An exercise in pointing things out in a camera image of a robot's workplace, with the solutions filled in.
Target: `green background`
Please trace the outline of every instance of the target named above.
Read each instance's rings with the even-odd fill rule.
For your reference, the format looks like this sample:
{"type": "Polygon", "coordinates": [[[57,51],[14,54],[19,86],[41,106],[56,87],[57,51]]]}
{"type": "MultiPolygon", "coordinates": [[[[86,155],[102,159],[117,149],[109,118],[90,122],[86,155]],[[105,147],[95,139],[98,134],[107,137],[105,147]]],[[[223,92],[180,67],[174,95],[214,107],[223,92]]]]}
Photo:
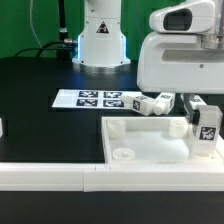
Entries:
{"type": "MultiPolygon", "coordinates": [[[[151,32],[149,15],[160,8],[183,0],[137,0],[140,15],[140,33],[136,0],[122,1],[121,30],[127,37],[127,56],[137,60],[144,37],[151,32]]],[[[0,58],[13,56],[19,50],[38,47],[30,28],[30,0],[0,0],[0,58]]],[[[69,38],[77,38],[83,29],[84,0],[65,0],[66,23],[69,38]]],[[[57,0],[35,0],[33,23],[42,44],[58,40],[59,17],[57,0]]],[[[34,52],[22,56],[34,56],[34,52]]]]}

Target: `white plastic tray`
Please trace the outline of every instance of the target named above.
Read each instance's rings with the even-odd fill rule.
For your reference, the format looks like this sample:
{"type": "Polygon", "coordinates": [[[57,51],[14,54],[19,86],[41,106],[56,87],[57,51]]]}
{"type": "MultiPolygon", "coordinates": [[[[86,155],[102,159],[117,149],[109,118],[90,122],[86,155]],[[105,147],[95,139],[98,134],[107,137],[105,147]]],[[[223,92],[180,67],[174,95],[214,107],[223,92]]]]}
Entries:
{"type": "Polygon", "coordinates": [[[103,117],[102,136],[105,160],[108,164],[147,164],[147,163],[223,163],[223,140],[219,138],[213,157],[189,159],[188,137],[175,139],[169,136],[171,119],[185,120],[184,117],[103,117]],[[110,138],[107,122],[122,119],[126,121],[126,135],[123,138],[110,138]],[[119,149],[127,149],[127,157],[115,157],[119,149]]]}

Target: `white block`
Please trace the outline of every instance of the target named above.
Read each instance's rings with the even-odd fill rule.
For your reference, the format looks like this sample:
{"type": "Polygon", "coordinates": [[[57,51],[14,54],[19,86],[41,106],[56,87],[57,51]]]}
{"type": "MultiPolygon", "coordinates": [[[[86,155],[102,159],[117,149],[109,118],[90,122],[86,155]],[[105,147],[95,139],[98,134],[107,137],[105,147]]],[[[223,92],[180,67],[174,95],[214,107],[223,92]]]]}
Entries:
{"type": "Polygon", "coordinates": [[[156,100],[147,96],[138,96],[132,100],[132,110],[148,116],[153,113],[154,106],[156,105],[156,100]]]}
{"type": "Polygon", "coordinates": [[[175,103],[175,93],[161,93],[156,98],[154,113],[156,115],[169,114],[175,103]]]}

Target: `white cube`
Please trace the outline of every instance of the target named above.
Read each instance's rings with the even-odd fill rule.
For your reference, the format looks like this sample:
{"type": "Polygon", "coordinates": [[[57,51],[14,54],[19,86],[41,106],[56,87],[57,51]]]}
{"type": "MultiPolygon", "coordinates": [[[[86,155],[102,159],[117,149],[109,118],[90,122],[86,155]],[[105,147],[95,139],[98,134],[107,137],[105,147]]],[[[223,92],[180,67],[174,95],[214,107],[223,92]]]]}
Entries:
{"type": "Polygon", "coordinates": [[[156,105],[156,100],[144,95],[134,97],[132,101],[132,110],[148,116],[153,113],[154,106],[156,105]]]}

